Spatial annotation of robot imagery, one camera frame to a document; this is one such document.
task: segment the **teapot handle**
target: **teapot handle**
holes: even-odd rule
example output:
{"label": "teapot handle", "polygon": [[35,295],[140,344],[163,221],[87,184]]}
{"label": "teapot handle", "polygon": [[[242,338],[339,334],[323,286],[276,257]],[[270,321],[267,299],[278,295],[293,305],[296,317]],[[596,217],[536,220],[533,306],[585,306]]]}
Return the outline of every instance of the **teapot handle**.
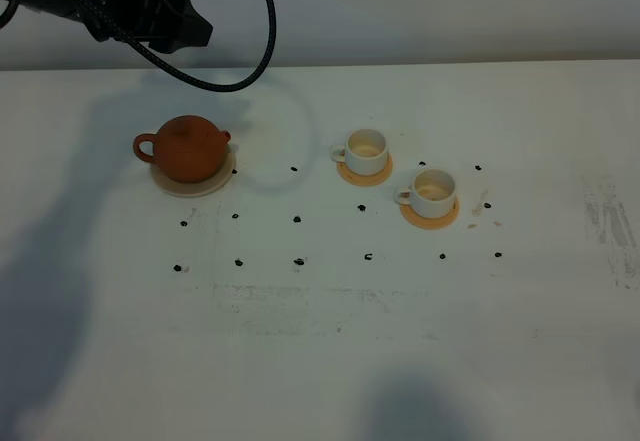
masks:
{"label": "teapot handle", "polygon": [[155,164],[156,161],[155,159],[153,159],[153,156],[148,155],[140,149],[140,143],[144,143],[145,141],[153,143],[155,140],[155,134],[139,134],[138,136],[136,136],[136,139],[133,140],[133,152],[145,163]]}

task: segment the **black cable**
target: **black cable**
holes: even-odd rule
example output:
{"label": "black cable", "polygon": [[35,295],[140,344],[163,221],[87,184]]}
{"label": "black cable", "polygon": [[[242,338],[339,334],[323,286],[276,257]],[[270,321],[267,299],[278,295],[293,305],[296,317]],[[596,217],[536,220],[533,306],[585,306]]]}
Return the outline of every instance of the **black cable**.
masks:
{"label": "black cable", "polygon": [[267,41],[267,47],[265,49],[264,55],[262,56],[262,60],[258,67],[247,76],[242,81],[239,81],[234,84],[213,84],[208,83],[206,81],[202,81],[201,79],[194,78],[193,76],[189,76],[186,73],[174,68],[166,61],[162,60],[154,53],[149,51],[145,46],[140,44],[137,40],[135,40],[129,33],[127,33],[124,29],[122,29],[111,17],[102,11],[100,8],[95,6],[89,0],[76,0],[82,7],[84,7],[87,11],[91,12],[94,16],[96,16],[100,21],[105,23],[111,31],[118,35],[120,39],[122,39],[125,43],[135,49],[139,54],[144,56],[147,60],[155,64],[158,68],[162,69],[167,74],[170,74],[174,78],[179,79],[191,86],[195,86],[196,88],[204,89],[207,91],[215,91],[219,93],[230,93],[233,91],[240,91],[241,89],[246,88],[247,86],[253,84],[261,75],[264,73],[264,70],[267,68],[269,61],[271,60],[271,55],[273,54],[273,49],[276,45],[276,8],[273,0],[266,0],[267,2],[267,13],[269,16],[269,38]]}
{"label": "black cable", "polygon": [[5,8],[4,12],[0,14],[0,29],[4,28],[9,24],[9,21],[13,19],[13,16],[18,10],[18,6],[20,6],[20,0],[9,0],[9,4]]}

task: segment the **orange saucer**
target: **orange saucer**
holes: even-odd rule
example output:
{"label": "orange saucer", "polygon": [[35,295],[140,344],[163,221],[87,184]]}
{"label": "orange saucer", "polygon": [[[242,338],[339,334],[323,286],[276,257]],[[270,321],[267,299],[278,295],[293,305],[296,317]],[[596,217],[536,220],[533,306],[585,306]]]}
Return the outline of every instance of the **orange saucer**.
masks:
{"label": "orange saucer", "polygon": [[422,229],[442,229],[449,226],[453,223],[458,217],[458,213],[460,212],[460,201],[456,198],[453,203],[453,208],[449,213],[445,214],[441,218],[423,218],[422,216],[418,216],[416,212],[409,206],[408,204],[400,205],[400,212],[404,219],[409,221],[414,226]]}
{"label": "orange saucer", "polygon": [[391,155],[389,155],[387,159],[387,164],[384,169],[379,173],[376,173],[372,176],[361,176],[359,174],[354,173],[345,163],[336,163],[338,165],[338,173],[342,176],[347,183],[353,184],[354,186],[360,187],[371,187],[377,186],[378,184],[384,183],[389,176],[391,176],[391,171],[393,171],[393,160],[391,159]]}

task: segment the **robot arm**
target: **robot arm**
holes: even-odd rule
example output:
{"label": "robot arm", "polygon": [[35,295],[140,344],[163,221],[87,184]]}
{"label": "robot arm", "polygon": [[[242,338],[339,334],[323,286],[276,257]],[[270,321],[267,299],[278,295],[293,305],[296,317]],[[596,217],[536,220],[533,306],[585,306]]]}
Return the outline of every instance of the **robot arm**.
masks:
{"label": "robot arm", "polygon": [[126,42],[141,55],[170,75],[209,91],[238,91],[252,84],[266,69],[276,38],[273,0],[267,1],[269,40],[258,68],[245,80],[232,85],[200,81],[178,71],[155,56],[141,43],[159,53],[173,53],[184,47],[206,46],[213,30],[193,8],[189,0],[7,0],[0,15],[0,29],[6,25],[19,4],[61,18],[83,23],[97,41],[113,38]]}

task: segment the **teacup handle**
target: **teacup handle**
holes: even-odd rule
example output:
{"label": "teacup handle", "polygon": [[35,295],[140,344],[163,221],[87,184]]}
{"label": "teacup handle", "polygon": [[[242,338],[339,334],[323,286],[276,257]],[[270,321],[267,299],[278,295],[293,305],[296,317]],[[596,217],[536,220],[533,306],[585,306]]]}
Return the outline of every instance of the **teacup handle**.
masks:
{"label": "teacup handle", "polygon": [[344,151],[344,146],[334,146],[333,148],[331,148],[331,159],[333,159],[336,163],[344,163],[344,154],[342,154],[344,153]]}
{"label": "teacup handle", "polygon": [[144,143],[146,141],[153,143],[156,139],[155,134],[139,134],[136,136],[136,139],[133,140],[133,152],[138,158],[140,158],[145,163],[155,164],[156,161],[153,159],[153,156],[148,155],[140,149],[140,143]]}
{"label": "teacup handle", "polygon": [[396,191],[396,203],[398,204],[411,204],[411,201],[409,201],[409,198],[407,197],[407,194],[411,194],[411,190],[409,188],[399,188]]}

